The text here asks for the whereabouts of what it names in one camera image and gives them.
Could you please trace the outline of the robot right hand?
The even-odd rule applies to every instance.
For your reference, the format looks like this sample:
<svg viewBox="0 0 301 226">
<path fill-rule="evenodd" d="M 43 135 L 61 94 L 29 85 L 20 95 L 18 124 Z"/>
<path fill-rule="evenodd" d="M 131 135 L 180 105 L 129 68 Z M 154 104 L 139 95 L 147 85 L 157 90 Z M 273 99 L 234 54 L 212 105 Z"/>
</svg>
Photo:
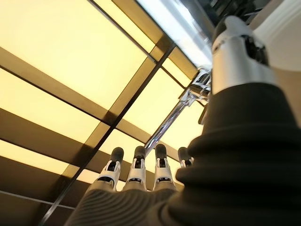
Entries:
<svg viewBox="0 0 301 226">
<path fill-rule="evenodd" d="M 298 226 L 301 130 L 269 66 L 267 51 L 240 18 L 213 36 L 211 94 L 202 135 L 191 141 L 172 188 L 163 173 L 152 192 L 129 181 L 114 192 L 104 171 L 68 226 Z"/>
</svg>

